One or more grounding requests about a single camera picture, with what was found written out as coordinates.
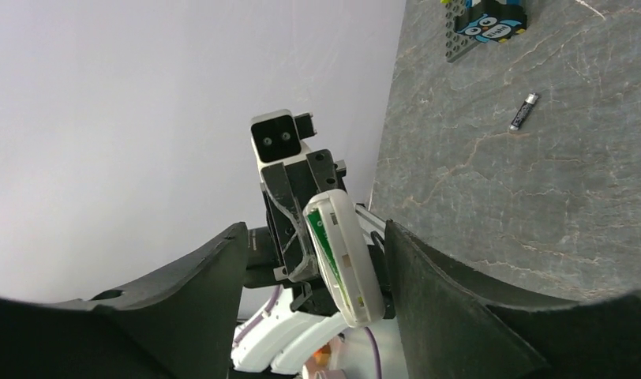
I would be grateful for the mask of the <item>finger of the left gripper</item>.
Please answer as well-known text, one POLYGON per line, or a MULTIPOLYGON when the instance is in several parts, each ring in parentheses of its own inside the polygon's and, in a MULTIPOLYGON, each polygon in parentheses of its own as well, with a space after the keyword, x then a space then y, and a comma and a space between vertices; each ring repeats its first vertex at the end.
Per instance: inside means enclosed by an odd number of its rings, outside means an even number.
POLYGON ((276 163, 261 170, 267 225, 276 248, 276 277, 292 283, 319 276, 317 259, 303 220, 303 208, 317 194, 309 164, 276 163))

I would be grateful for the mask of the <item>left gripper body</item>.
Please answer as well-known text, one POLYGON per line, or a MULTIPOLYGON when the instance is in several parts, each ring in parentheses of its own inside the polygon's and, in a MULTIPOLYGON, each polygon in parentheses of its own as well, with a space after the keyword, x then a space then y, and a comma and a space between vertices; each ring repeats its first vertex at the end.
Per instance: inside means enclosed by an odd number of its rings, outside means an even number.
POLYGON ((258 171, 266 224, 252 231, 246 286, 292 289, 293 312, 393 318, 384 229, 351 200, 343 162, 305 149, 258 171))

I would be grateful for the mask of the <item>green battery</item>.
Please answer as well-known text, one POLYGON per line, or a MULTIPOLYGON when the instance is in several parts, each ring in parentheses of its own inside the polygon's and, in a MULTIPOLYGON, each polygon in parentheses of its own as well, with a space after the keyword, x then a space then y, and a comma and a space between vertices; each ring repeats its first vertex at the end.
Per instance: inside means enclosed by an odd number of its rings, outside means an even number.
POLYGON ((342 306, 346 310, 350 309, 349 297, 319 209, 312 209, 306 214, 306 224, 311 234, 321 276, 326 286, 332 292, 337 307, 342 306))

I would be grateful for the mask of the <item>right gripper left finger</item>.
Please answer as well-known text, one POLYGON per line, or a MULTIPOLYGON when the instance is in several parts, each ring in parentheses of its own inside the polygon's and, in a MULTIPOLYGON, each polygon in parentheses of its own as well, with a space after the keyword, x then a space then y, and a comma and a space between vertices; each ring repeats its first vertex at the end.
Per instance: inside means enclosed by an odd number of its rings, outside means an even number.
POLYGON ((225 378, 248 256, 235 223, 89 300, 0 298, 0 378, 225 378))

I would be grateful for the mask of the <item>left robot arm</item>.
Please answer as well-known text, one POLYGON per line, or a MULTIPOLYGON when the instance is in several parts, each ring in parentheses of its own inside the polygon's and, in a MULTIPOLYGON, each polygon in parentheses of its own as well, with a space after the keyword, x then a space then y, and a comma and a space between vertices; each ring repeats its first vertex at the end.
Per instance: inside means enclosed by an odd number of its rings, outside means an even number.
POLYGON ((248 233, 245 286, 274 287, 237 327, 240 373, 300 373, 335 336, 394 316, 384 222, 351 200, 327 149, 259 163, 266 224, 248 233))

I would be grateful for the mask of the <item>white grey remote control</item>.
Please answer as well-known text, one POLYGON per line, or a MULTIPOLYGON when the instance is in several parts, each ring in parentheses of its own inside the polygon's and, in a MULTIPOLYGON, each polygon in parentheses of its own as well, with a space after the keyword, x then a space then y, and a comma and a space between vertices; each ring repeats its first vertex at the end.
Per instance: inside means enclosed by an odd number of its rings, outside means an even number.
POLYGON ((308 232, 306 214, 316 208, 323 217, 350 302, 348 310, 337 307, 332 292, 328 290, 335 306, 351 328, 369 326, 382 320, 386 313, 385 303, 353 201, 341 189, 330 189, 312 197, 303 210, 308 232))

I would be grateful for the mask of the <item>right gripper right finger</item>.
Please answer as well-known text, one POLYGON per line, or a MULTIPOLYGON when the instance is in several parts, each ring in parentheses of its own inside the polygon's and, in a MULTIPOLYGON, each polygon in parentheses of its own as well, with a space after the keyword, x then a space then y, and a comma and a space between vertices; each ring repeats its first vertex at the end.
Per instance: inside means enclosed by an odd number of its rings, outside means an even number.
POLYGON ((589 302, 528 291, 394 221, 384 250, 411 378, 641 378, 641 290, 589 302))

